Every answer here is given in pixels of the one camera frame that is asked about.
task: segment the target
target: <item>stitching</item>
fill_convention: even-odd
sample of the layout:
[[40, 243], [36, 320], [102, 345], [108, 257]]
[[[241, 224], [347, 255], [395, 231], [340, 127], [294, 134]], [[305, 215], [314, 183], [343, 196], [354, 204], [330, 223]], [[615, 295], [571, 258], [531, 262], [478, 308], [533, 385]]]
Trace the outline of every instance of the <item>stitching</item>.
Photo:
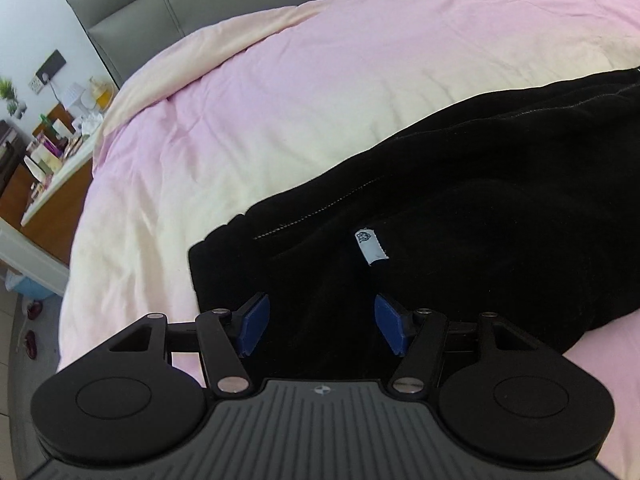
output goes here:
[[174, 8], [171, 6], [171, 3], [169, 2], [169, 0], [164, 0], [164, 6], [166, 7], [166, 10], [169, 12], [169, 16], [171, 16], [171, 19], [174, 22], [175, 28], [178, 29], [178, 32], [184, 38], [185, 36], [184, 31], [182, 30], [182, 27], [178, 22], [178, 18], [174, 13]]
[[[628, 86], [625, 86], [624, 88], [621, 88], [620, 90], [618, 90], [617, 92], [609, 93], [609, 94], [598, 94], [595, 96], [592, 96], [588, 99], [585, 99], [584, 101], [580, 101], [578, 103], [572, 104], [572, 105], [567, 105], [567, 106], [561, 106], [561, 107], [548, 107], [548, 108], [534, 108], [533, 110], [526, 110], [525, 112], [520, 112], [519, 114], [515, 114], [515, 115], [509, 115], [509, 114], [503, 114], [503, 115], [498, 115], [495, 117], [491, 117], [490, 119], [504, 119], [504, 120], [510, 120], [516, 117], [520, 117], [522, 115], [527, 115], [527, 114], [532, 114], [535, 112], [543, 112], [543, 111], [548, 111], [548, 110], [570, 110], [571, 108], [575, 108], [577, 106], [583, 105], [585, 103], [588, 103], [589, 101], [592, 101], [594, 99], [599, 99], [601, 97], [608, 97], [608, 96], [615, 96], [620, 94], [621, 92], [625, 92], [631, 88], [640, 86], [640, 83], [631, 83]], [[466, 126], [467, 124], [471, 124], [471, 123], [475, 123], [476, 121], [484, 121], [484, 119], [469, 119], [468, 121], [465, 121], [463, 123], [459, 123], [459, 124], [454, 124], [453, 126], [448, 126], [447, 128], [441, 128], [439, 130], [432, 130], [431, 133], [435, 133], [435, 132], [446, 132], [448, 130], [452, 130], [454, 128], [460, 128], [462, 126]], [[402, 139], [407, 139], [409, 137], [413, 137], [416, 135], [421, 135], [424, 133], [424, 130], [420, 130], [418, 132], [413, 132], [411, 134], [408, 135], [404, 135], [401, 137], [396, 137], [396, 138], [390, 138], [387, 140], [390, 140], [391, 142], [396, 142], [398, 140], [402, 140]]]
[[361, 190], [363, 187], [366, 187], [369, 184], [372, 184], [373, 182], [375, 182], [377, 180], [381, 180], [382, 178], [383, 177], [379, 176], [377, 178], [374, 178], [373, 180], [369, 180], [368, 182], [362, 184], [362, 186], [357, 187], [356, 189], [352, 189], [346, 195], [341, 196], [340, 198], [338, 198], [337, 200], [334, 200], [330, 204], [327, 204], [326, 206], [321, 207], [320, 209], [318, 209], [316, 211], [313, 211], [312, 213], [309, 213], [308, 215], [304, 215], [303, 217], [299, 218], [298, 220], [296, 220], [294, 222], [290, 222], [288, 224], [281, 225], [280, 227], [276, 227], [275, 229], [272, 229], [271, 231], [267, 231], [266, 233], [262, 233], [261, 235], [257, 235], [257, 236], [254, 237], [254, 240], [258, 240], [259, 238], [264, 238], [265, 236], [269, 236], [269, 235], [272, 235], [274, 233], [277, 233], [278, 231], [282, 231], [283, 229], [286, 229], [287, 227], [291, 227], [292, 225], [299, 224], [303, 220], [306, 220], [307, 218], [311, 218], [313, 215], [316, 215], [316, 214], [318, 214], [318, 213], [320, 213], [322, 211], [325, 211], [325, 210], [329, 209], [331, 206], [336, 205], [338, 202], [340, 202], [341, 200], [344, 200], [348, 196], [351, 196], [355, 192]]
[[[626, 90], [629, 90], [629, 89], [631, 89], [631, 88], [634, 88], [634, 87], [636, 87], [636, 86], [638, 86], [638, 85], [639, 85], [639, 83], [632, 83], [632, 84], [630, 84], [630, 85], [628, 85], [628, 86], [625, 86], [624, 88], [621, 88], [621, 89], [620, 89], [620, 90], [618, 90], [617, 92], [609, 93], [609, 94], [598, 94], [598, 95], [596, 95], [596, 96], [592, 96], [592, 97], [590, 97], [590, 98], [588, 98], [588, 99], [585, 99], [585, 100], [580, 101], [580, 102], [578, 102], [578, 103], [575, 103], [575, 104], [573, 104], [573, 105], [567, 105], [567, 106], [562, 106], [562, 107], [551, 107], [551, 108], [536, 108], [536, 109], [534, 109], [534, 110], [526, 110], [525, 112], [521, 112], [521, 113], [519, 113], [519, 114], [515, 114], [515, 115], [512, 115], [512, 116], [506, 115], [506, 116], [503, 116], [503, 117], [501, 117], [501, 118], [503, 118], [503, 119], [513, 119], [513, 118], [520, 117], [520, 116], [523, 116], [523, 115], [527, 115], [527, 114], [530, 114], [530, 113], [534, 113], [534, 112], [542, 112], [542, 111], [547, 111], [547, 110], [570, 110], [571, 108], [575, 108], [575, 107], [577, 107], [577, 106], [583, 105], [583, 104], [585, 104], [585, 103], [588, 103], [588, 102], [590, 102], [590, 101], [593, 101], [594, 99], [599, 99], [599, 98], [601, 98], [601, 97], [606, 97], [606, 96], [615, 96], [615, 95], [618, 95], [618, 94], [620, 94], [621, 92], [624, 92], [624, 91], [626, 91]], [[464, 126], [465, 124], [469, 124], [469, 123], [472, 123], [472, 122], [475, 122], [475, 121], [477, 121], [477, 120], [476, 120], [476, 119], [472, 119], [472, 120], [469, 120], [469, 121], [465, 121], [464, 123], [456, 124], [455, 126], [452, 126], [452, 127], [450, 127], [450, 128], [446, 128], [446, 129], [459, 128], [460, 126]], [[414, 133], [412, 133], [412, 134], [411, 134], [411, 135], [409, 135], [409, 136], [398, 137], [398, 139], [396, 139], [396, 140], [406, 139], [407, 137], [412, 137], [412, 136], [414, 136], [414, 135], [417, 135], [417, 134], [423, 134], [423, 133], [424, 133], [424, 132], [414, 132]], [[276, 227], [275, 229], [272, 229], [271, 231], [267, 231], [267, 232], [265, 232], [265, 233], [263, 233], [263, 234], [261, 234], [261, 235], [257, 235], [257, 236], [255, 236], [255, 237], [253, 238], [253, 240], [258, 240], [258, 239], [260, 239], [260, 238], [264, 238], [264, 237], [266, 237], [266, 236], [269, 236], [269, 235], [272, 235], [272, 234], [274, 234], [274, 233], [277, 233], [278, 231], [282, 231], [283, 229], [286, 229], [287, 227], [291, 227], [292, 225], [299, 224], [300, 222], [302, 222], [302, 221], [306, 220], [307, 218], [310, 218], [311, 216], [316, 215], [316, 214], [318, 214], [319, 212], [322, 212], [322, 211], [325, 211], [326, 209], [329, 209], [331, 206], [334, 206], [335, 204], [337, 204], [337, 203], [338, 203], [338, 202], [340, 202], [341, 200], [344, 200], [344, 199], [345, 199], [345, 198], [347, 198], [348, 196], [351, 196], [351, 195], [352, 195], [352, 194], [354, 194], [355, 192], [357, 192], [357, 191], [361, 190], [362, 188], [364, 188], [364, 187], [368, 186], [369, 184], [372, 184], [373, 182], [376, 182], [376, 181], [378, 181], [378, 180], [381, 180], [382, 178], [383, 178], [383, 177], [379, 176], [379, 177], [377, 177], [377, 178], [374, 178], [373, 180], [369, 180], [368, 182], [366, 182], [366, 183], [362, 184], [362, 186], [357, 187], [356, 189], [351, 190], [351, 191], [350, 191], [350, 192], [348, 192], [346, 195], [341, 196], [339, 199], [334, 200], [334, 201], [333, 201], [333, 202], [331, 202], [330, 204], [328, 204], [328, 205], [326, 205], [326, 206], [324, 206], [324, 207], [322, 207], [322, 208], [320, 208], [320, 209], [318, 209], [318, 210], [316, 210], [316, 211], [313, 211], [312, 213], [309, 213], [309, 214], [307, 214], [307, 215], [305, 215], [305, 216], [303, 216], [303, 217], [299, 218], [298, 220], [296, 220], [296, 221], [294, 221], [294, 222], [290, 222], [290, 223], [288, 223], [288, 224], [281, 225], [280, 227]]]

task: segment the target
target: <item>wall outlet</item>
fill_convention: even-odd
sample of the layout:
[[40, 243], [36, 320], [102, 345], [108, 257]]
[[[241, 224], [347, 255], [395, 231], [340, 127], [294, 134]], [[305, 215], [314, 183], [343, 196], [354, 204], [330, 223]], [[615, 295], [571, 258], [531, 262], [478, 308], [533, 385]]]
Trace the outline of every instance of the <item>wall outlet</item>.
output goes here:
[[44, 88], [44, 85], [42, 83], [42, 81], [40, 81], [40, 79], [38, 78], [38, 76], [33, 76], [33, 79], [31, 79], [31, 81], [29, 81], [29, 88], [31, 88], [31, 90], [33, 90], [36, 95], [40, 93], [40, 90], [42, 90]]

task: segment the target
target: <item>black circular pad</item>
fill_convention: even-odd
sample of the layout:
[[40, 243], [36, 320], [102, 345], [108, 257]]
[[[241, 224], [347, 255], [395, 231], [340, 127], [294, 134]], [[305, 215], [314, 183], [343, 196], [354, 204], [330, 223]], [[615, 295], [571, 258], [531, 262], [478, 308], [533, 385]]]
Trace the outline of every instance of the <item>black circular pad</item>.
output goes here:
[[84, 386], [76, 399], [80, 409], [95, 418], [125, 418], [151, 402], [145, 383], [126, 377], [99, 379]]
[[566, 390], [542, 377], [520, 376], [505, 379], [494, 388], [494, 399], [514, 415], [545, 418], [560, 413], [569, 402]]
[[159, 456], [193, 434], [206, 412], [202, 388], [146, 354], [98, 348], [36, 391], [31, 415], [51, 456], [119, 466]]
[[494, 350], [443, 384], [438, 408], [462, 444], [516, 466], [595, 458], [614, 415], [606, 388], [550, 349]]

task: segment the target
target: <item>logo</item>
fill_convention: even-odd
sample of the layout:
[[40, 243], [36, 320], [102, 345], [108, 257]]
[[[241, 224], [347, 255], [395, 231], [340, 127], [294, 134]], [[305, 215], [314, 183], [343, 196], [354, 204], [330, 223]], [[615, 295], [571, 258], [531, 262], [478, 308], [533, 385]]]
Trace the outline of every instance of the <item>logo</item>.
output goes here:
[[369, 240], [369, 238], [371, 238], [371, 235], [364, 231], [358, 231], [356, 233], [356, 238], [358, 239], [359, 243], [363, 243]]
[[323, 397], [332, 392], [331, 388], [326, 386], [325, 384], [321, 384], [320, 386], [316, 386], [314, 388], [314, 392], [318, 395], [322, 395]]

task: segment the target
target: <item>lamp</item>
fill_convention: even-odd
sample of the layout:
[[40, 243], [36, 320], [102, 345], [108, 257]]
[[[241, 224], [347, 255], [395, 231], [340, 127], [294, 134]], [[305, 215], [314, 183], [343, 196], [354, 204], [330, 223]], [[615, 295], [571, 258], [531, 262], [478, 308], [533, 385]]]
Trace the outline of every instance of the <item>lamp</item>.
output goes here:
[[88, 117], [91, 114], [88, 108], [82, 104], [81, 98], [85, 90], [86, 88], [80, 86], [78, 83], [72, 83], [71, 86], [66, 89], [62, 95], [62, 99], [60, 99], [60, 103], [65, 107], [67, 112], [71, 113], [70, 108], [75, 107], [80, 110], [81, 117]]

